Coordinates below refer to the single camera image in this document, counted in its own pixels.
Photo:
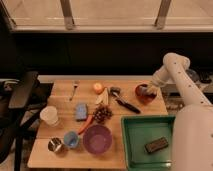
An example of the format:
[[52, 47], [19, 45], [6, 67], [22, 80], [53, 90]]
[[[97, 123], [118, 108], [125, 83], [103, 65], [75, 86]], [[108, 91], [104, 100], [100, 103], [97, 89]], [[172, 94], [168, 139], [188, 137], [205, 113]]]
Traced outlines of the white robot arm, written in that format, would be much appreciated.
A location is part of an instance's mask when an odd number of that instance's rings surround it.
[[213, 171], [213, 104], [187, 75], [190, 60], [167, 53], [152, 76], [156, 87], [172, 79], [184, 102], [176, 114], [171, 150], [171, 171]]

